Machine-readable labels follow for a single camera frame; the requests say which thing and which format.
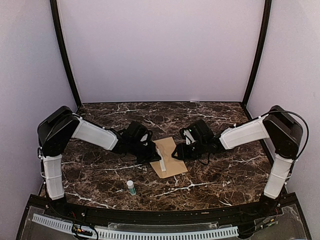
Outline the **white letter paper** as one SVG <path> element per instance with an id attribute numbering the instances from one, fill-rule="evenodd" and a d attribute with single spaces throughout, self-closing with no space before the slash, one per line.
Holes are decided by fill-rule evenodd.
<path id="1" fill-rule="evenodd" d="M 160 149 L 157 147 L 156 148 L 157 150 L 157 154 L 160 156 L 160 160 L 159 160 L 159 164 L 160 164 L 160 168 L 161 168 L 161 171 L 162 172 L 165 172 L 166 171 L 166 166 L 165 166 L 165 161 L 164 161 L 164 157 L 160 151 Z"/>

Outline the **brown paper envelope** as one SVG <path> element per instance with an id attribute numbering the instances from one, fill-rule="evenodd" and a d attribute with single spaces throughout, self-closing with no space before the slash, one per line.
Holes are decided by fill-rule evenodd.
<path id="1" fill-rule="evenodd" d="M 158 139 L 154 141 L 156 147 L 160 149 L 164 157 L 166 171 L 162 172 L 159 161 L 151 162 L 153 170 L 156 172 L 160 179 L 173 177 L 182 173 L 188 172 L 188 169 L 183 160 L 172 158 L 172 152 L 176 148 L 176 143 L 172 137 Z"/>

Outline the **green glue stick white cap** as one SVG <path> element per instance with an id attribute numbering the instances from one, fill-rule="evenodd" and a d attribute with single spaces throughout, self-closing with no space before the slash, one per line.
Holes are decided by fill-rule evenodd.
<path id="1" fill-rule="evenodd" d="M 132 180 L 128 180 L 126 182 L 127 188 L 129 189 L 129 192 L 132 196 L 135 196 L 137 194 L 134 182 Z"/>

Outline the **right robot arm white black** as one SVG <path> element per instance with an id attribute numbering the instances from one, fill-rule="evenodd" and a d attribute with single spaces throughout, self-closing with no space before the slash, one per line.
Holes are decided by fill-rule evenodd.
<path id="1" fill-rule="evenodd" d="M 180 129 L 184 142 L 176 145 L 171 156 L 177 160 L 198 160 L 202 155 L 208 156 L 224 153 L 241 145 L 269 139 L 275 150 L 271 172 L 263 191 L 266 197 L 255 205 L 255 213 L 266 217 L 275 208 L 273 200 L 277 199 L 283 186 L 290 179 L 294 164 L 305 150 L 301 145 L 304 134 L 309 135 L 307 122 L 299 114 L 284 110 L 274 105 L 268 112 L 247 122 L 214 133 L 202 119 Z"/>

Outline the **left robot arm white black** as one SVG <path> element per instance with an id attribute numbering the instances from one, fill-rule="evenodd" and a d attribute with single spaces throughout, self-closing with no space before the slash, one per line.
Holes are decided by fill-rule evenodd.
<path id="1" fill-rule="evenodd" d="M 41 174 L 46 182 L 46 191 L 51 200 L 51 210 L 60 218 L 67 218 L 70 206 L 65 196 L 62 177 L 62 157 L 71 139 L 78 139 L 116 154 L 131 154 L 138 164 L 161 160 L 157 146 L 152 141 L 153 133 L 144 125 L 133 121 L 119 131 L 105 128 L 62 106 L 37 127 L 38 158 Z"/>

